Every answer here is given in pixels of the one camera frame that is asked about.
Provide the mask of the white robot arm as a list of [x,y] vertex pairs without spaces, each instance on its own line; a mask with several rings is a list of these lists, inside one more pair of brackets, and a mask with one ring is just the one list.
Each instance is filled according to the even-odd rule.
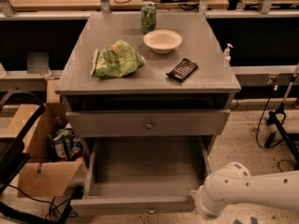
[[252,203],[278,209],[299,210],[299,172],[251,175],[239,162],[209,174],[192,191],[195,210],[205,219],[218,218],[227,205]]

